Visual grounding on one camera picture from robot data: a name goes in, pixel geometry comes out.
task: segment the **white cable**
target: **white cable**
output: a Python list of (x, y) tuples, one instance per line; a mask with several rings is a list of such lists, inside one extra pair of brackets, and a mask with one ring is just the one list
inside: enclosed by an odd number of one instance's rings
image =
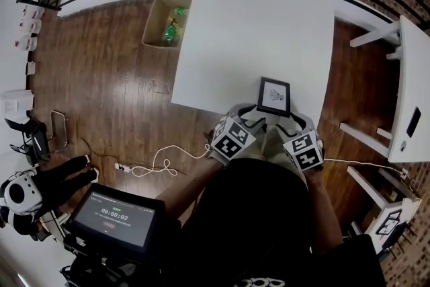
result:
[[(149, 173), (151, 173), (151, 172), (162, 172), (162, 171), (168, 171), (172, 176), (177, 176), (177, 170), (175, 170), (175, 169), (169, 169), (169, 166), (170, 166), (170, 164), (171, 164), (171, 162), (170, 162), (170, 160), (169, 159), (165, 159), (164, 161), (163, 161), (163, 164), (164, 164), (164, 168), (162, 168), (162, 169), (160, 169), (160, 170), (156, 170), (155, 169), (155, 161), (156, 161), (156, 159), (157, 159), (157, 155), (161, 152), (161, 151), (163, 151), (163, 150), (167, 150), (167, 149), (170, 149), (171, 147), (175, 147), (176, 149), (180, 149), (182, 152), (185, 152), (185, 153), (187, 153), (190, 157), (192, 157), (192, 158), (194, 158), (194, 159), (200, 159), (200, 158), (203, 158), (209, 151), (210, 151), (210, 146), (208, 145), (208, 144), (206, 144), (206, 145), (204, 145), (204, 148), (206, 149), (206, 152), (205, 153), (203, 153), (201, 156), (199, 156), (199, 157), (194, 157), (191, 153), (188, 153), (186, 150), (184, 150), (183, 148), (181, 148), (181, 147), (179, 147), (179, 146), (176, 146), (176, 145), (170, 145), (170, 146), (167, 146), (167, 147), (163, 147), (162, 149), (159, 149), (158, 151), (157, 151), (157, 153), (155, 153), (155, 157), (154, 157), (154, 161), (153, 161), (153, 167), (152, 167), (152, 169), (148, 169), (147, 167), (145, 167), (145, 166), (135, 166), (135, 167), (132, 167), (132, 174), (133, 174), (133, 176), (134, 177), (143, 177), (143, 176), (146, 176), (146, 175), (148, 175)], [(134, 173), (134, 169), (144, 169), (144, 170), (146, 170), (146, 172), (143, 174), (143, 175), (137, 175), (137, 174), (135, 174)]]
[(378, 165), (378, 164), (373, 164), (373, 163), (363, 163), (361, 161), (344, 161), (342, 159), (331, 159), (331, 158), (324, 158), (324, 160), (325, 161), (340, 161), (340, 162), (343, 162), (343, 163), (355, 163), (355, 164), (360, 164), (360, 165), (372, 165), (372, 166), (376, 166), (376, 167), (383, 167), (385, 169), (390, 169), (390, 170), (393, 170), (395, 172), (399, 172), (399, 174), (401, 174), (401, 175), (403, 174), (402, 171), (397, 170), (397, 169), (395, 169), (393, 167), (383, 166), (383, 165)]

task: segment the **electrical outlet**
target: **electrical outlet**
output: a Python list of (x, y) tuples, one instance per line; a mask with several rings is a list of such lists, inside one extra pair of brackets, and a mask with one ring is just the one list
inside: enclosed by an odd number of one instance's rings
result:
[(131, 167), (119, 163), (115, 163), (115, 170), (125, 173), (130, 173), (132, 171)]
[(402, 173), (400, 174), (401, 179), (406, 179), (408, 177), (409, 171), (406, 169), (402, 169)]

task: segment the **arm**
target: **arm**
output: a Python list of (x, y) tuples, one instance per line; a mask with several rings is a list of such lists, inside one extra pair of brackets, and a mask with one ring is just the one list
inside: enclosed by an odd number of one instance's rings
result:
[(305, 171), (308, 182), (314, 233), (312, 252), (323, 255), (342, 244), (342, 232), (319, 169)]
[(223, 165), (215, 159), (202, 159), (191, 173), (162, 192), (156, 199), (164, 201), (167, 214), (176, 220), (222, 168)]

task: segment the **white wall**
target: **white wall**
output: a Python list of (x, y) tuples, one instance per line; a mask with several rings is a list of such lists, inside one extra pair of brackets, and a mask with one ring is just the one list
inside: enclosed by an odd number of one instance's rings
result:
[[(13, 46), (13, 42), (20, 37), (18, 26), (24, 5), (15, 1), (0, 0), (0, 92), (26, 87), (27, 54)], [(0, 183), (15, 171), (30, 167), (25, 156), (9, 148), (10, 143), (20, 142), (21, 134), (0, 119)], [(0, 254), (8, 257), (14, 270), (32, 287), (63, 286), (65, 281), (58, 271), (73, 260), (72, 254), (53, 239), (35, 242), (9, 227), (0, 229)]]

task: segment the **white table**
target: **white table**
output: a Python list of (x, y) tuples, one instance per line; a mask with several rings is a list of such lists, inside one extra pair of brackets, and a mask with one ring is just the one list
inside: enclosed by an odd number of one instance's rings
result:
[[(415, 212), (418, 210), (421, 200), (418, 199), (405, 185), (400, 181), (392, 177), (384, 169), (379, 169), (379, 173), (384, 176), (399, 192), (401, 192), (405, 198), (400, 202), (389, 202), (381, 193), (376, 190), (354, 167), (348, 166), (347, 172), (353, 179), (369, 194), (373, 201), (381, 208), (381, 213), (375, 218), (370, 226), (365, 230), (365, 234), (369, 235), (374, 244), (376, 253), (382, 251), (382, 246), (385, 241), (389, 238), (389, 235), (379, 235), (378, 230), (385, 223), (386, 219), (393, 212), (401, 211), (399, 224), (406, 222), (409, 223), (412, 220)], [(351, 224), (357, 235), (361, 234), (360, 228), (353, 222)]]
[[(390, 139), (389, 147), (347, 124), (340, 128), (387, 157), (390, 162), (430, 161), (430, 37), (404, 16), (384, 29), (369, 32), (350, 42), (351, 47), (400, 34), (401, 46), (388, 59), (400, 59), (400, 81), (396, 113), (391, 132), (381, 128), (377, 133)], [(406, 131), (415, 109), (421, 118), (410, 137)]]
[(225, 114), (257, 103), (261, 77), (290, 83), (317, 126), (331, 63), (334, 0), (193, 0), (172, 102)]

